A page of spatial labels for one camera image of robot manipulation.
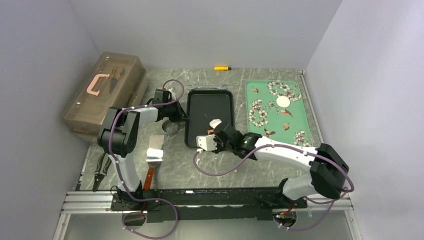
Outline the black baking tray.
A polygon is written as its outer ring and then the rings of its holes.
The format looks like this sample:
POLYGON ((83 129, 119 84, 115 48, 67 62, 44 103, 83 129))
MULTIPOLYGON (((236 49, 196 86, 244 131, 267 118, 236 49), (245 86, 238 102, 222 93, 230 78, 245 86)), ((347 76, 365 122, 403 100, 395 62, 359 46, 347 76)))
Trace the black baking tray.
POLYGON ((234 125, 233 94, 226 89, 194 89, 187 94, 188 120, 185 124, 184 143, 196 148, 197 136, 208 134, 210 121, 220 119, 234 125))

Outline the white dough ball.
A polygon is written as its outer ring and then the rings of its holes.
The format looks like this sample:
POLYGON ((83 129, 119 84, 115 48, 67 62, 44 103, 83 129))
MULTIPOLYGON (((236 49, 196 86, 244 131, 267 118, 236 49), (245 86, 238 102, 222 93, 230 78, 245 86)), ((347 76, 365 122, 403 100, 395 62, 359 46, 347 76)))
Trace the white dough ball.
POLYGON ((210 122, 209 122, 209 126, 212 128, 212 129, 215 129, 219 124, 221 124, 222 123, 222 121, 220 120, 220 119, 213 119, 213 120, 211 120, 210 122))

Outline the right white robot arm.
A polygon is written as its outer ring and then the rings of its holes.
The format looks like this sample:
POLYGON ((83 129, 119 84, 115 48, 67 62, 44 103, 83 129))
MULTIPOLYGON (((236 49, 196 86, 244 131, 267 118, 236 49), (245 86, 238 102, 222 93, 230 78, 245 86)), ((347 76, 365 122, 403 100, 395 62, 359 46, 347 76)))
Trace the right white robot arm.
POLYGON ((295 200, 320 194, 337 200, 348 181, 349 167, 329 144, 319 147, 297 146, 272 140, 258 133, 242 134, 230 123, 214 119, 209 123, 218 149, 225 149, 243 161, 271 161, 304 171, 304 175, 283 180, 282 189, 275 194, 276 203, 289 207, 295 200))

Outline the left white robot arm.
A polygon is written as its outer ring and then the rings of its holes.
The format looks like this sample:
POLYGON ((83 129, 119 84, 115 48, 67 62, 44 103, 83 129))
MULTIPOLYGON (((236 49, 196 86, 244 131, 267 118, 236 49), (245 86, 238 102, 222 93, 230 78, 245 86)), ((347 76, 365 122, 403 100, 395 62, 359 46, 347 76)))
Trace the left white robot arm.
POLYGON ((110 107, 98 133, 97 144, 111 160, 117 174, 117 196, 131 210, 144 203, 144 190, 139 178, 133 151, 137 144, 139 127, 167 118, 172 123, 189 119, 179 99, 165 88, 156 89, 147 104, 127 108, 110 107))

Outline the flat white dumpling wrapper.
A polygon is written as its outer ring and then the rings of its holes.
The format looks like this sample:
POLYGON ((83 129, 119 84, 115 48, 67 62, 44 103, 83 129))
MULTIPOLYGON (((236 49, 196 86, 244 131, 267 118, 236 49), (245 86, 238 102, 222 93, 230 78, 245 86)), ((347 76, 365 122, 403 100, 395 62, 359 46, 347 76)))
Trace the flat white dumpling wrapper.
POLYGON ((276 99, 276 104, 281 108, 287 108, 290 106, 291 100, 287 96, 282 95, 276 99))

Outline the silver wrench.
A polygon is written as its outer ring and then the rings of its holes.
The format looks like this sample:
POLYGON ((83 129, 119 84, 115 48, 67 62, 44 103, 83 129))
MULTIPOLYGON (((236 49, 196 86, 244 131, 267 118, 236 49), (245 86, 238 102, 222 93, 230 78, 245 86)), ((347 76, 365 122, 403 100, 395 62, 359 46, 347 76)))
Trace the silver wrench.
POLYGON ((200 90, 227 90, 226 84, 221 85, 200 85, 200 84, 188 84, 186 88, 189 91, 200 91, 200 90))

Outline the green floral tray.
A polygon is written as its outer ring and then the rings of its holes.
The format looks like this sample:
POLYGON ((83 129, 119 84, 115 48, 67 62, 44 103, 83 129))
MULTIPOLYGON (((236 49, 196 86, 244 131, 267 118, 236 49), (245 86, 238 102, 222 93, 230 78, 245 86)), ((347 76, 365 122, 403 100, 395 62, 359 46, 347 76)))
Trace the green floral tray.
POLYGON ((312 147, 313 136, 300 86, 289 80, 249 80, 246 85, 247 129, 272 140, 312 147), (290 99, 279 107, 279 96, 290 99))

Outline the yellow screwdriver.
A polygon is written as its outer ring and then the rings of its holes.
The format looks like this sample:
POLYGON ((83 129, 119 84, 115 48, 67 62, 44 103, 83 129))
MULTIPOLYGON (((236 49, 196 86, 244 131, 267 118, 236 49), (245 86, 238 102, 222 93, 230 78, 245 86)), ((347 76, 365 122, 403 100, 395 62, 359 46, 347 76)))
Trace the yellow screwdriver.
POLYGON ((221 72, 221 71, 230 71, 232 68, 228 66, 216 66, 214 67, 214 71, 221 72))

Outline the translucent brown toolbox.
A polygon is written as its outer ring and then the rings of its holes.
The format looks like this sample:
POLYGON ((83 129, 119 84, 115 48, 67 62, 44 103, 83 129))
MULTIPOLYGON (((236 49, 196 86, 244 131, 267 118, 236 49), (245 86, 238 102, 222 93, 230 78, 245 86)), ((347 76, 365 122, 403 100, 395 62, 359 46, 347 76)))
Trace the translucent brown toolbox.
POLYGON ((110 107, 141 104, 148 86, 139 57, 104 51, 63 113, 69 131, 95 142, 110 107))

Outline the black pliers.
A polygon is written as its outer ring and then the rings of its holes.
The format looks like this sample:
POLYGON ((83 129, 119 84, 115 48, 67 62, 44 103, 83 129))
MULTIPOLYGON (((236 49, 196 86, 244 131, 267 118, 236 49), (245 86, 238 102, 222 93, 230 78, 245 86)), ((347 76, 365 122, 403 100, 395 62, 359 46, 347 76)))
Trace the black pliers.
POLYGON ((111 164, 112 161, 109 158, 109 155, 106 152, 103 152, 97 160, 96 169, 94 171, 94 182, 92 186, 93 192, 96 192, 99 189, 99 186, 107 175, 111 164))

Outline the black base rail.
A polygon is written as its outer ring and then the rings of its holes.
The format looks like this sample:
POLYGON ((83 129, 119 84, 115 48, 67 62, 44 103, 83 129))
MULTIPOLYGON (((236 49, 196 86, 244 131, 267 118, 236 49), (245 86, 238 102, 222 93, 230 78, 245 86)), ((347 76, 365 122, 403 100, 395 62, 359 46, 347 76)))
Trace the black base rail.
POLYGON ((307 208, 303 198, 283 197, 277 187, 154 189, 145 191, 147 203, 113 194, 111 211, 144 211, 148 223, 184 220, 256 219, 271 221, 287 210, 307 208))

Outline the aluminium frame rail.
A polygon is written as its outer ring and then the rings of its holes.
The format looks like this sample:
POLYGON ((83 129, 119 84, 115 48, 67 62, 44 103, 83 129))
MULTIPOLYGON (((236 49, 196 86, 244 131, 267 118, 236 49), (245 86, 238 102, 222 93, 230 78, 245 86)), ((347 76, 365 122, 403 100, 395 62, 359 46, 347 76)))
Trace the aluminium frame rail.
POLYGON ((69 191, 61 214, 105 214, 111 212, 113 196, 106 191, 69 191))

